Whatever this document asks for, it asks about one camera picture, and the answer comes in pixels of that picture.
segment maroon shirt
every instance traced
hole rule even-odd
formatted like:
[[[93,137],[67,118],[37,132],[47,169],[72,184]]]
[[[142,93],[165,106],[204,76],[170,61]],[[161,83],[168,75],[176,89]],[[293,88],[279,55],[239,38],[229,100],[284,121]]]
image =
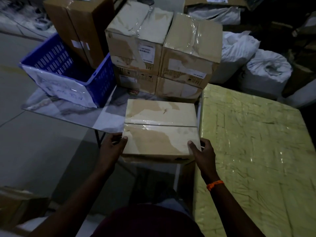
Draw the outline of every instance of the maroon shirt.
[[[91,237],[203,237],[198,225],[186,214],[153,204],[139,204],[114,211]]]

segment person's left hand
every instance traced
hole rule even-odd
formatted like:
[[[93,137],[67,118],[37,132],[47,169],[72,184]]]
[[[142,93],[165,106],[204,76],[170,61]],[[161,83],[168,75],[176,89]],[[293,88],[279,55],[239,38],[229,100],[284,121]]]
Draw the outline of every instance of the person's left hand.
[[[122,132],[109,134],[103,141],[100,149],[99,161],[95,167],[98,174],[112,174],[119,156],[127,143],[127,136],[121,140]]]

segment person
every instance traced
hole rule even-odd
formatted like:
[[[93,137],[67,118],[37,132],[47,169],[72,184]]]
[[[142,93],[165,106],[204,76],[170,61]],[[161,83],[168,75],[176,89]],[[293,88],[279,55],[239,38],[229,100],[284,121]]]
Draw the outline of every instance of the person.
[[[127,143],[122,133],[109,134],[100,149],[98,163],[82,186],[54,214],[41,223],[29,237],[76,236],[104,183]],[[199,151],[188,142],[207,185],[220,180],[215,167],[215,153],[209,140]],[[215,203],[227,236],[264,236],[243,211],[225,184],[211,185]],[[155,204],[135,204],[114,211],[97,227],[92,237],[104,236],[204,236],[198,225],[183,211]]]

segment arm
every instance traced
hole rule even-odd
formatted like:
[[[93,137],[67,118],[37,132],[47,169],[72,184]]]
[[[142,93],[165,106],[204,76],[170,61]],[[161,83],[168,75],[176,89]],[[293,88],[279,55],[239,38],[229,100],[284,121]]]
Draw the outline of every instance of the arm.
[[[201,142],[205,143],[203,151],[199,151],[192,141],[188,145],[202,178],[206,184],[210,184],[220,180],[215,167],[215,153],[209,140],[201,138]],[[224,184],[215,185],[210,193],[227,236],[264,236]]]
[[[122,133],[115,133],[106,137],[101,146],[99,161],[93,173],[69,200],[32,231],[29,237],[76,236],[105,181],[113,173],[114,165],[120,154],[123,152],[127,137],[122,138],[117,145],[112,144],[113,141],[119,140],[121,135]]]

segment hand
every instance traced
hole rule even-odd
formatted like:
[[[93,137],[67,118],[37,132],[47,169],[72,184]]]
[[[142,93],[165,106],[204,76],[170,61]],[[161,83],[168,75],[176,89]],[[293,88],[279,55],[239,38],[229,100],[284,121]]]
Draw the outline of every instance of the hand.
[[[201,171],[202,178],[206,184],[213,183],[220,180],[215,166],[215,153],[208,139],[200,138],[201,142],[205,144],[204,150],[199,151],[192,141],[188,141],[188,145],[193,152],[195,162]]]
[[[122,154],[127,143],[127,136],[121,140],[122,132],[109,134],[103,141],[100,149],[99,161],[95,167],[98,174],[111,175],[119,156]]]

